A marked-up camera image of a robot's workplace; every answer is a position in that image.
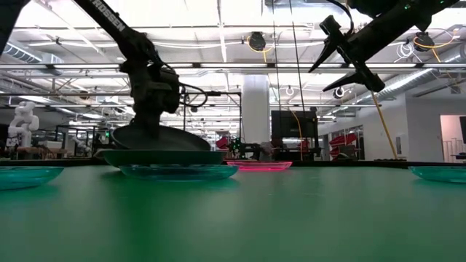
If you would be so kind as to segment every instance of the yellow cable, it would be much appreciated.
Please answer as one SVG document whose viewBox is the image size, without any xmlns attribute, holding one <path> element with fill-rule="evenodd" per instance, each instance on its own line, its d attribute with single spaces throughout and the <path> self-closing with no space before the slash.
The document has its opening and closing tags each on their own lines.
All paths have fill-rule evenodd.
<svg viewBox="0 0 466 262">
<path fill-rule="evenodd" d="M 448 43 L 445 43 L 445 44 L 441 44 L 441 45 L 438 45 L 438 46 L 426 46 L 426 45 L 423 45 L 423 44 L 419 44 L 418 42 L 416 42 L 416 39 L 418 39 L 419 37 L 414 37 L 413 39 L 413 42 L 420 46 L 420 47 L 424 47 L 424 48 L 430 48 L 430 49 L 435 49 L 435 48 L 441 48 L 441 47 L 446 47 L 447 45 L 451 44 L 454 40 L 454 36 L 457 34 L 457 31 L 453 31 L 453 37 L 450 39 L 450 41 Z"/>
<path fill-rule="evenodd" d="M 301 124 L 299 123 L 299 119 L 296 116 L 296 114 L 292 110 L 290 110 L 290 112 L 294 115 L 294 118 L 298 122 L 299 140 L 301 141 L 301 150 L 300 150 L 300 152 L 301 152 L 301 161 L 303 161 L 303 135 L 301 134 Z"/>
<path fill-rule="evenodd" d="M 438 61 L 439 63 L 442 63 L 442 60 L 440 60 L 440 58 L 438 57 L 438 54 L 437 54 L 437 52 L 435 51 L 435 49 L 432 49 L 432 52 L 434 53 L 435 58 L 437 58 L 437 61 Z M 449 78 L 454 82 L 454 85 L 455 85 L 456 87 L 458 87 L 459 90 L 461 90 L 461 92 L 462 92 L 463 89 L 458 85 L 457 80 L 455 80 L 455 79 L 453 78 L 453 76 L 451 76 L 451 74 L 450 74 L 449 72 L 446 72 L 446 75 L 449 76 Z"/>
<path fill-rule="evenodd" d="M 274 47 L 270 47 L 269 49 L 263 50 L 263 51 L 257 51 L 257 50 L 254 50 L 254 48 L 252 48 L 252 47 L 250 46 L 250 44 L 249 44 L 249 39 L 250 39 L 250 36 L 248 36 L 247 39 L 246 39 L 246 43 L 248 43 L 249 49 L 253 50 L 254 52 L 262 53 L 262 54 L 264 55 L 264 62 L 267 63 L 267 57 L 266 57 L 265 54 L 266 54 L 268 51 L 272 50 Z"/>
<path fill-rule="evenodd" d="M 377 98 L 376 98 L 373 91 L 371 91 L 371 94 L 372 94 L 372 100 L 376 104 L 377 111 L 379 112 L 380 121 L 382 122 L 382 125 L 384 126 L 385 134 L 387 135 L 388 143 L 390 144 L 390 148 L 392 149 L 393 157 L 394 157 L 394 159 L 397 159 L 395 147 L 393 146 L 392 138 L 390 137 L 390 133 L 388 132 L 387 125 L 385 124 L 385 120 L 384 120 L 384 116 L 382 114 L 382 111 L 380 110 L 379 102 L 377 102 Z"/>
</svg>

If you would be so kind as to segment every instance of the pink plate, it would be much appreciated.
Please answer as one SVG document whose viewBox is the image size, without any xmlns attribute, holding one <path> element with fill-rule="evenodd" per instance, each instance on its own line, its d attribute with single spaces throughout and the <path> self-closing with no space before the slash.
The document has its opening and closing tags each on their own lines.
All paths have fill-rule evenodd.
<svg viewBox="0 0 466 262">
<path fill-rule="evenodd" d="M 240 171 L 283 171 L 293 164 L 292 162 L 261 162 L 261 161 L 228 161 L 228 165 L 240 167 Z"/>
</svg>

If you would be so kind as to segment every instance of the wall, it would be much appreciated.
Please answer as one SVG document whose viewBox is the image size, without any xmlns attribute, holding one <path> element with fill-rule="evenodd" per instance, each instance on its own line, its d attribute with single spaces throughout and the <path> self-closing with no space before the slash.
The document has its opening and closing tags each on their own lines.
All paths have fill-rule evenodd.
<svg viewBox="0 0 466 262">
<path fill-rule="evenodd" d="M 381 110 L 393 143 L 395 144 L 396 137 L 401 137 L 402 154 L 399 156 L 407 157 L 410 148 L 408 144 L 405 95 L 399 95 L 395 100 L 383 101 L 381 104 Z M 366 160 L 392 159 L 393 153 L 376 108 L 362 108 L 357 112 L 355 118 L 338 118 L 337 123 L 320 125 L 319 135 L 359 125 L 362 125 L 364 129 Z"/>
<path fill-rule="evenodd" d="M 465 115 L 464 100 L 406 99 L 410 161 L 443 162 L 441 115 Z"/>
<path fill-rule="evenodd" d="M 463 140 L 461 132 L 460 116 L 443 115 L 440 116 L 442 140 L 450 141 L 453 139 Z"/>
</svg>

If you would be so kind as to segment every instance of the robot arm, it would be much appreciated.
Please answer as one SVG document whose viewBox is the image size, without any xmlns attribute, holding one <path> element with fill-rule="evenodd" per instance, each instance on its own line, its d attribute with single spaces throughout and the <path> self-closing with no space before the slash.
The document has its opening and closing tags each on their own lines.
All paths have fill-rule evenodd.
<svg viewBox="0 0 466 262">
<path fill-rule="evenodd" d="M 174 113 L 180 100 L 178 75 L 164 63 L 152 42 L 121 20 L 104 0 L 74 0 L 118 44 L 127 60 L 120 71 L 128 74 L 133 97 L 135 124 L 157 136 L 160 114 Z M 3 49 L 21 9 L 29 0 L 7 0 L 0 4 L 0 47 Z"/>
<path fill-rule="evenodd" d="M 36 106 L 34 102 L 21 102 L 20 106 L 15 108 L 15 118 L 11 121 L 8 127 L 8 146 L 17 144 L 17 135 L 20 133 L 21 145 L 31 145 L 31 131 L 36 131 L 39 128 L 39 118 L 33 115 L 33 109 Z M 24 124 L 21 127 L 17 125 L 21 122 Z"/>
<path fill-rule="evenodd" d="M 346 63 L 352 63 L 356 72 L 348 74 L 326 87 L 331 90 L 345 84 L 364 84 L 369 90 L 380 92 L 384 82 L 366 66 L 366 61 L 396 40 L 408 29 L 416 26 L 425 31 L 430 25 L 432 15 L 457 3 L 459 0 L 349 0 L 351 8 L 373 18 L 366 27 L 357 33 L 340 32 L 341 26 L 333 16 L 327 17 L 320 27 L 328 38 L 325 47 L 309 72 L 315 70 L 334 51 L 337 51 Z"/>
</svg>

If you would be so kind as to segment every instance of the white robot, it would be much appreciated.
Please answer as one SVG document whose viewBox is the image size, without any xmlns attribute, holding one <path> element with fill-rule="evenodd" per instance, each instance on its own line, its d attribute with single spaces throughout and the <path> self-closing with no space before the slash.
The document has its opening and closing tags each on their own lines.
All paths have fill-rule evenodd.
<svg viewBox="0 0 466 262">
<path fill-rule="evenodd" d="M 83 148 L 86 154 L 89 154 L 91 152 L 91 149 L 89 146 L 86 145 L 84 141 L 80 141 L 75 135 L 71 136 L 72 141 L 76 143 L 76 146 L 79 148 Z"/>
<path fill-rule="evenodd" d="M 31 131 L 39 128 L 39 118 L 32 112 L 34 107 L 36 107 L 34 102 L 21 102 L 20 106 L 15 108 L 15 118 L 8 127 L 7 146 L 16 146 L 18 138 L 21 139 L 21 146 L 31 146 Z"/>
</svg>

